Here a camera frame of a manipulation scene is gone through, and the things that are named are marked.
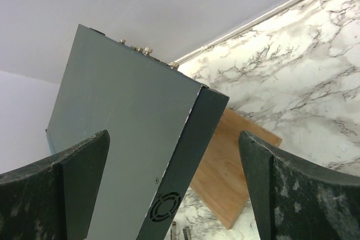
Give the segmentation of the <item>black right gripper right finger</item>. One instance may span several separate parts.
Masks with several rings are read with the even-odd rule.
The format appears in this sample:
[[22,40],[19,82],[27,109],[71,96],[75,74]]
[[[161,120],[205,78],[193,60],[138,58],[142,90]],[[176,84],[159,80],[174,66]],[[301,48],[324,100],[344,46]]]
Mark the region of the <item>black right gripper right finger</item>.
[[241,131],[241,163],[261,239],[359,239],[359,177]]

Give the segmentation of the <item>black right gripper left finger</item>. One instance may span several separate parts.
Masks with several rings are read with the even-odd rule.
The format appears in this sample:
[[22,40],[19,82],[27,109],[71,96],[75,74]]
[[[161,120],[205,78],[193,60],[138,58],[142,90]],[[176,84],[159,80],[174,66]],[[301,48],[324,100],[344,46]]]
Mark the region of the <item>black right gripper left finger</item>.
[[1,239],[86,239],[109,147],[103,130],[1,174]]

